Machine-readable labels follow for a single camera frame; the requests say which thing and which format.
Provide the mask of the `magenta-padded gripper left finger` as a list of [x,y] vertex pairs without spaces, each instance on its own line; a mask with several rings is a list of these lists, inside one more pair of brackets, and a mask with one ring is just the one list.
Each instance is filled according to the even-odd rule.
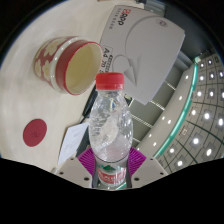
[[91,188],[95,173],[95,158],[91,148],[78,157],[70,157],[55,174],[84,188]]

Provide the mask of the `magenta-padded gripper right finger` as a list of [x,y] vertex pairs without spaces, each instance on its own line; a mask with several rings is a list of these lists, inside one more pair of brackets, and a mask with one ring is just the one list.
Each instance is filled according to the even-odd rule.
[[126,175],[128,188],[140,188],[167,175],[168,173],[155,158],[147,158],[137,149],[131,148]]

